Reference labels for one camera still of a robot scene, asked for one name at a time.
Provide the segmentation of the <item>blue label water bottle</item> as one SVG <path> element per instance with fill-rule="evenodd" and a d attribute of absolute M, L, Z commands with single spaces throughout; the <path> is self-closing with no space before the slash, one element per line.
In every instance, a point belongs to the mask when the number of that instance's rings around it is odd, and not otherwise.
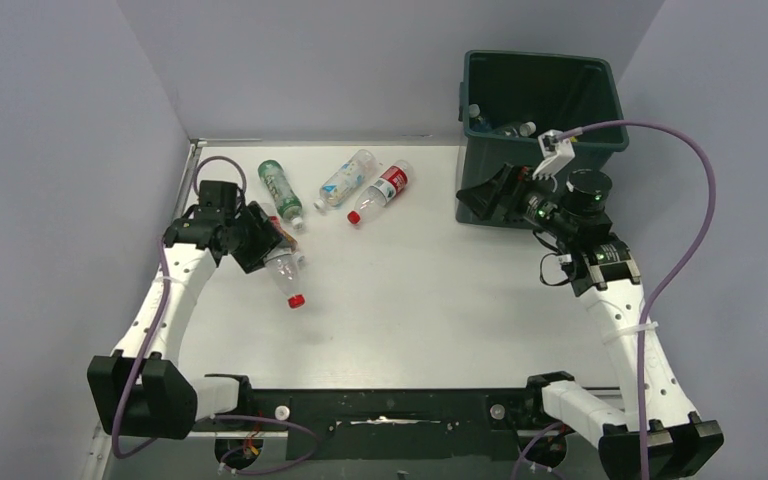
<path fill-rule="evenodd" d="M 479 133 L 490 132 L 493 127 L 488 119 L 482 114 L 478 104 L 469 104 L 467 113 L 470 121 L 470 128 Z"/>

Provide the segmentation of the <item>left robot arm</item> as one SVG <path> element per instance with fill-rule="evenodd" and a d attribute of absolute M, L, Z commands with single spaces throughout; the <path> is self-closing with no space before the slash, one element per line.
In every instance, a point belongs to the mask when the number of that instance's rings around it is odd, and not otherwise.
<path fill-rule="evenodd" d="M 245 402 L 244 376 L 189 380 L 178 368 L 198 299 L 221 261 L 261 270 L 282 240 L 261 206 L 236 184 L 203 181 L 198 200 L 165 230 L 159 267 L 126 334 L 87 369 L 100 421 L 112 436 L 184 439 L 197 422 Z"/>

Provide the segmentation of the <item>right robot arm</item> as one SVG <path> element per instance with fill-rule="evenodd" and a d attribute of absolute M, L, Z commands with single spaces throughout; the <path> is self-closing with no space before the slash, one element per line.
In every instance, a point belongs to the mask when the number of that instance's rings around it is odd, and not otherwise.
<path fill-rule="evenodd" d="M 555 241 L 550 252 L 565 284 L 599 330 L 623 401 L 616 408 L 563 371 L 529 377 L 524 417 L 554 420 L 584 437 L 610 479 L 680 479 L 697 474 L 723 446 L 718 422 L 704 420 L 682 390 L 645 313 L 639 268 L 612 231 L 605 204 L 613 183 L 598 170 L 578 169 L 561 186 L 536 180 L 529 167 L 502 167 L 456 198 L 482 220 L 528 223 Z"/>

